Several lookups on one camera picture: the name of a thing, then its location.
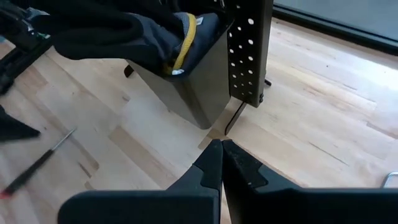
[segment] black object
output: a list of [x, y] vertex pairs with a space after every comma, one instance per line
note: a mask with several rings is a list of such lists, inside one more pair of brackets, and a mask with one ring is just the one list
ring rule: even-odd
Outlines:
[[0, 60], [0, 95], [10, 89], [14, 80], [51, 47], [50, 39], [32, 30], [29, 13], [10, 4], [0, 3], [0, 35], [16, 47]]
[[274, 16], [355, 44], [398, 55], [397, 1], [275, 0]]
[[75, 131], [70, 131], [60, 142], [58, 142], [53, 148], [49, 149], [43, 154], [35, 163], [33, 163], [28, 169], [20, 174], [14, 181], [11, 182], [1, 193], [0, 199], [11, 197], [21, 187], [23, 187], [28, 181], [34, 176], [36, 171], [41, 168], [54, 154], [55, 150], [62, 145], [62, 143]]
[[126, 66], [126, 68], [124, 68], [124, 76], [126, 76], [126, 78], [129, 78], [133, 72], [134, 72], [134, 69], [132, 69], [132, 67], [130, 65], [128, 65], [128, 66]]
[[6, 141], [36, 138], [40, 135], [28, 125], [9, 116], [0, 105], [0, 143]]
[[215, 12], [223, 23], [215, 44], [192, 71], [164, 76], [129, 61], [168, 109], [201, 129], [213, 125], [230, 96], [258, 107], [264, 90], [273, 1], [222, 2], [178, 1], [182, 11]]
[[[268, 86], [271, 87], [272, 86], [272, 82], [270, 82], [269, 80], [264, 80], [264, 83]], [[260, 95], [260, 103], [262, 103], [264, 101], [264, 94], [261, 93]], [[235, 114], [232, 116], [231, 120], [228, 122], [228, 124], [225, 127], [224, 130], [224, 135], [227, 136], [229, 131], [233, 128], [233, 126], [235, 125], [236, 121], [238, 120], [238, 118], [240, 117], [240, 115], [242, 114], [243, 110], [246, 108], [248, 104], [245, 101], [242, 101], [241, 105], [239, 106], [239, 108], [235, 111]]]
[[85, 192], [62, 205], [58, 223], [220, 223], [221, 179], [232, 224], [398, 222], [398, 190], [303, 189], [213, 140], [167, 190]]
[[182, 22], [158, 0], [35, 0], [30, 5], [50, 14], [34, 17], [33, 27], [52, 35], [55, 50], [73, 60], [124, 58], [160, 70], [157, 47], [133, 43], [144, 28], [127, 12], [150, 17], [183, 38]]

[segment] perforated metal panel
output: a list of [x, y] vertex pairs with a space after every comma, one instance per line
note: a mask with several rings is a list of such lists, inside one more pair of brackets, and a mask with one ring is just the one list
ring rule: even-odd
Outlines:
[[274, 2], [226, 0], [226, 3], [228, 8], [235, 8], [235, 22], [228, 31], [230, 93], [231, 96], [258, 107], [264, 96]]

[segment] black plastic part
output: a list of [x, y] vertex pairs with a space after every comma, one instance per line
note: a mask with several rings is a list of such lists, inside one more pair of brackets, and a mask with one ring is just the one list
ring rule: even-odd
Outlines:
[[223, 145], [232, 224], [398, 222], [396, 189], [303, 189], [233, 142]]
[[38, 130], [12, 118], [0, 105], [0, 142], [36, 138], [39, 135]]
[[48, 159], [50, 159], [53, 153], [54, 151], [51, 149], [45, 152], [42, 157], [40, 157], [34, 164], [26, 169], [14, 181], [12, 181], [11, 184], [2, 191], [2, 194], [12, 196], [15, 192], [17, 192], [21, 187], [28, 183], [35, 172], [38, 171], [38, 169], [42, 167], [48, 161]]
[[59, 224], [218, 224], [223, 148], [214, 140], [167, 190], [92, 191], [65, 202]]
[[231, 96], [254, 107], [264, 91], [273, 0], [235, 0], [236, 18], [228, 31]]
[[328, 21], [317, 16], [311, 16], [280, 4], [274, 4], [273, 16], [355, 44], [398, 55], [398, 42], [380, 35]]

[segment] wooden floor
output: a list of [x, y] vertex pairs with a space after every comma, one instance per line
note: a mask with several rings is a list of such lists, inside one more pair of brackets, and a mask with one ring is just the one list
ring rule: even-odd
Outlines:
[[[0, 45], [0, 57], [11, 47]], [[0, 145], [0, 187], [78, 127], [30, 184], [0, 201], [0, 224], [55, 223], [61, 204], [91, 189], [165, 189], [220, 134], [169, 111], [124, 60], [71, 61], [50, 49], [0, 104], [42, 132]], [[379, 187], [398, 170], [398, 62], [275, 20], [263, 104], [228, 138], [304, 187]], [[223, 203], [223, 223], [228, 209]]]

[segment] black fabric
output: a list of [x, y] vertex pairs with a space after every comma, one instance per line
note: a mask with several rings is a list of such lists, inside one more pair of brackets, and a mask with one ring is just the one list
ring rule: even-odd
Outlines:
[[50, 14], [33, 18], [32, 25], [52, 35], [57, 52], [74, 60], [124, 58], [155, 71], [161, 69], [156, 47], [123, 45], [143, 35], [142, 24], [126, 12], [150, 17], [183, 38], [181, 21], [158, 0], [31, 0], [28, 5]]

